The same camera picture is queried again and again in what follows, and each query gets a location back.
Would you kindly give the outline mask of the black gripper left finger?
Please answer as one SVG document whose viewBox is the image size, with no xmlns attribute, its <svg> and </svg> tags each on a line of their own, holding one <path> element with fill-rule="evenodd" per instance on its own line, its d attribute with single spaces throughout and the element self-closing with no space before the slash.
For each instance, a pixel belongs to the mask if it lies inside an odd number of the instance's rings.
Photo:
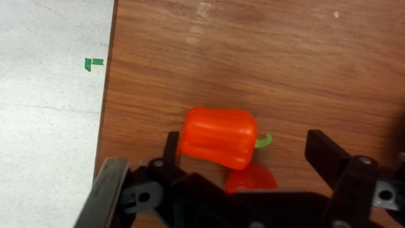
<svg viewBox="0 0 405 228">
<path fill-rule="evenodd" d="M 179 152 L 179 133 L 178 132 L 169 132 L 165 138 L 164 149 L 163 149 L 163 159 L 178 166 L 180 161 L 180 152 Z"/>
</svg>

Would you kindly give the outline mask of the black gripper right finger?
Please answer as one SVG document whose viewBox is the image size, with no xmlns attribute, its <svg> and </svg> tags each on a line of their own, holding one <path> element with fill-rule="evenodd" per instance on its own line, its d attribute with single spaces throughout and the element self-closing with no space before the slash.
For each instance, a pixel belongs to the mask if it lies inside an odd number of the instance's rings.
<svg viewBox="0 0 405 228">
<path fill-rule="evenodd" d="M 307 132 L 304 159 L 330 189 L 350 161 L 350 156 L 318 130 Z"/>
</svg>

